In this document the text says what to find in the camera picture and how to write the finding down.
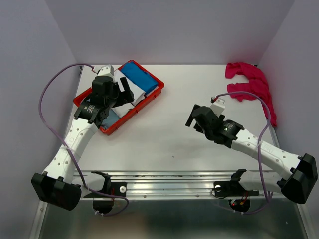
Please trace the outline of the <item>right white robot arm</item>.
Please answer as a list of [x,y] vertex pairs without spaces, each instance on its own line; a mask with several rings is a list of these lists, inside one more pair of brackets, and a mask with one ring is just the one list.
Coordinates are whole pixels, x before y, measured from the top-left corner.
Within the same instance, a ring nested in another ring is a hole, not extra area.
[[225,120],[224,115],[216,114],[210,107],[194,105],[185,125],[190,126],[193,121],[196,122],[194,129],[206,139],[260,160],[271,169],[264,173],[237,170],[230,180],[214,182],[216,197],[258,196],[260,191],[268,189],[297,204],[307,201],[318,179],[314,157],[298,156],[267,142],[258,142],[242,125]]

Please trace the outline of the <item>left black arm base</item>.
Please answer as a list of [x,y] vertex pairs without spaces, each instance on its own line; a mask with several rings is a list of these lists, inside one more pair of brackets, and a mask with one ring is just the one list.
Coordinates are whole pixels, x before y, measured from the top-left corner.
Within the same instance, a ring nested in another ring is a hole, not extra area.
[[113,181],[111,176],[101,171],[92,171],[84,176],[86,185],[99,193],[126,197],[127,182]]

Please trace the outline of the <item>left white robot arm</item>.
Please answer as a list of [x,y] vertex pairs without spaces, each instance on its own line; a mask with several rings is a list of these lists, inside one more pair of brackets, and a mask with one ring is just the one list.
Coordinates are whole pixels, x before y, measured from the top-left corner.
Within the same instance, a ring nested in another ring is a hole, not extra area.
[[114,199],[125,200],[125,194],[116,195],[111,178],[107,173],[92,171],[83,175],[78,165],[81,156],[112,107],[134,100],[127,79],[120,78],[124,88],[111,76],[97,76],[92,82],[92,92],[74,114],[67,136],[50,164],[39,174],[35,173],[31,184],[39,199],[66,210],[73,210],[80,199],[90,193]]

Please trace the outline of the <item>pink t-shirt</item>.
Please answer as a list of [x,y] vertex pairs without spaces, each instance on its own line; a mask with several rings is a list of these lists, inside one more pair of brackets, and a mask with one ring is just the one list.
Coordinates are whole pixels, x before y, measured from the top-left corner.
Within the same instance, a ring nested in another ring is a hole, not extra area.
[[263,107],[265,116],[267,111],[270,111],[271,125],[277,127],[277,115],[272,102],[272,95],[269,90],[269,84],[264,73],[256,66],[244,63],[235,62],[228,63],[225,69],[225,78],[232,79],[235,75],[243,75],[248,82],[246,83],[231,83],[227,85],[227,92],[231,93],[232,98],[236,98],[238,101],[254,100],[255,98],[248,94],[242,94],[242,91],[246,91],[257,95],[265,103],[266,107]]

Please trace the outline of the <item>red plastic tray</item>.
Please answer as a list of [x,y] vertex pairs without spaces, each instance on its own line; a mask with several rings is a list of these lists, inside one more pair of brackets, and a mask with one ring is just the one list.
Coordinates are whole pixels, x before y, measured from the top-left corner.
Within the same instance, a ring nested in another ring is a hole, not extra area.
[[133,117],[135,114],[137,114],[142,108],[144,108],[148,103],[150,103],[152,100],[154,100],[159,94],[161,94],[162,89],[164,88],[164,83],[159,80],[156,76],[151,74],[149,71],[147,71],[145,68],[143,68],[139,63],[137,63],[134,60],[130,60],[136,63],[142,70],[148,72],[158,83],[158,86],[152,90],[149,94],[145,93],[145,98],[140,101],[137,105],[134,106],[132,110],[130,110],[126,115],[124,115],[122,118],[120,118],[115,124],[113,124],[108,129],[103,129],[100,127],[100,131],[104,134],[111,135],[114,131],[118,130],[125,122],[127,122],[131,117]]

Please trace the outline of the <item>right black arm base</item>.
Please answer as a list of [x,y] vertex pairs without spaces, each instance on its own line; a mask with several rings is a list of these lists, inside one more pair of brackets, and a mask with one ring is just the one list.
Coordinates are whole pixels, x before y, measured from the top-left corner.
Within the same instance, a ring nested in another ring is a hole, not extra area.
[[239,169],[231,175],[231,178],[228,181],[215,181],[210,194],[218,199],[225,199],[227,197],[259,196],[258,190],[246,190],[239,183],[243,177],[242,175],[246,172],[246,169]]

